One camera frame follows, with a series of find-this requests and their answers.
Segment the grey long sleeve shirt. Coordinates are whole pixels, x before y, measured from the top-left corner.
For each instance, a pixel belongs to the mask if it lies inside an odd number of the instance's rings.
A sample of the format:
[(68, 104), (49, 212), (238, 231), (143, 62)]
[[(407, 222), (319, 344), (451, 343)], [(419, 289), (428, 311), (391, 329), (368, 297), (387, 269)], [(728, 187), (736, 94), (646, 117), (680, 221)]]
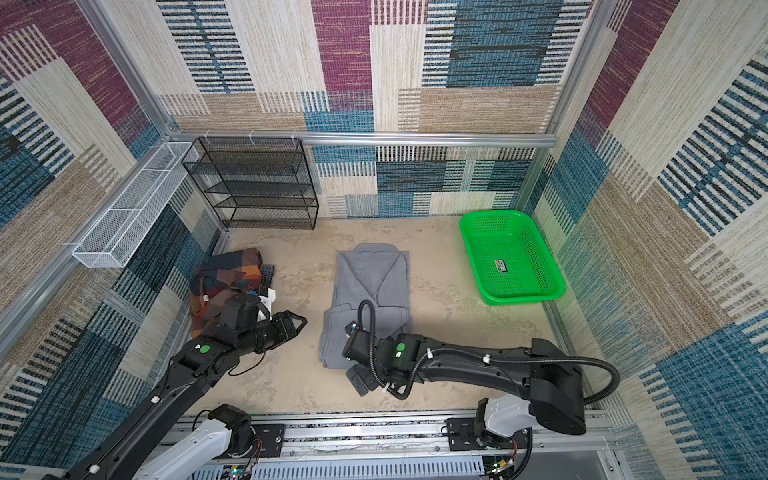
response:
[(390, 244), (359, 244), (337, 254), (331, 307), (324, 312), (319, 343), (318, 356), (324, 368), (346, 370), (352, 366), (342, 355), (348, 340), (345, 328), (357, 320), (358, 307), (365, 300), (375, 310), (376, 336), (410, 330), (409, 273), (409, 253)]

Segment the green plastic basket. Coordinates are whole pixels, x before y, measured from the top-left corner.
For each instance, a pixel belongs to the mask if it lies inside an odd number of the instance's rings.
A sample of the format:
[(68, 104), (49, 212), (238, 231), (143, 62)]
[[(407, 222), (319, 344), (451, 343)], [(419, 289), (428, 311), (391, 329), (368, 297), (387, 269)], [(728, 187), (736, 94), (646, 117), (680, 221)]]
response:
[(560, 298), (566, 282), (531, 217), (516, 210), (463, 215), (460, 232), (481, 299), (490, 306)]

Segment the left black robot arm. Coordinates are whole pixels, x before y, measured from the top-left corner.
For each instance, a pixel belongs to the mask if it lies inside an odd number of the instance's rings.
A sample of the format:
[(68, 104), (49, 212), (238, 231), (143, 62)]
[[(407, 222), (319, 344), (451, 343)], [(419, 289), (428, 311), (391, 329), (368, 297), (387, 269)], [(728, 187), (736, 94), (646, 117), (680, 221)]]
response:
[(64, 474), (67, 479), (184, 479), (226, 452), (248, 452), (250, 417), (223, 406), (156, 460), (149, 458), (176, 422), (240, 363), (296, 338), (306, 318), (272, 313), (261, 297), (237, 294), (213, 322), (172, 357), (158, 385), (120, 426)]

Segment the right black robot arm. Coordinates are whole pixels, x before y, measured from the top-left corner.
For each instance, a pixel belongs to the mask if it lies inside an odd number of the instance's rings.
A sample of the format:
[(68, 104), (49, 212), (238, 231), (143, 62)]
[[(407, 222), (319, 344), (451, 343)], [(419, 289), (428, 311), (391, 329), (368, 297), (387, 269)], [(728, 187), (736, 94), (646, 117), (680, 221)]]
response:
[(378, 339), (358, 329), (342, 355), (367, 368), (398, 399), (417, 383), (456, 382), (497, 390), (504, 398), (478, 404), (477, 432), (509, 437), (537, 424), (566, 435), (586, 433), (583, 370), (575, 358), (535, 338), (529, 347), (490, 349), (400, 333)]

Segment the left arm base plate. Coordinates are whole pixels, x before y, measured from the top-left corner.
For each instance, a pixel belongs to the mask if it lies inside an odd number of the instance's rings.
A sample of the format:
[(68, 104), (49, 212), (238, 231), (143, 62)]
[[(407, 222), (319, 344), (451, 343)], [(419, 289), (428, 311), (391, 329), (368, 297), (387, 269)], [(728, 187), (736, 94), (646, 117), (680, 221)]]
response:
[(254, 445), (259, 448), (251, 454), (252, 460), (278, 458), (282, 453), (285, 424), (253, 424)]

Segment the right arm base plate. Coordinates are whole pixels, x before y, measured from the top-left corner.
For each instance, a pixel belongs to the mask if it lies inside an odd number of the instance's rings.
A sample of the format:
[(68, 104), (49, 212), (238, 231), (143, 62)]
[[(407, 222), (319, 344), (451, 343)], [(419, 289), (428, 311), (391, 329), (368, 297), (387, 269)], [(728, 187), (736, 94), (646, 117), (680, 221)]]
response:
[(484, 429), (484, 425), (474, 417), (451, 417), (441, 427), (440, 433), (446, 437), (451, 451), (470, 450), (525, 450), (529, 439), (523, 431), (512, 437), (502, 437)]

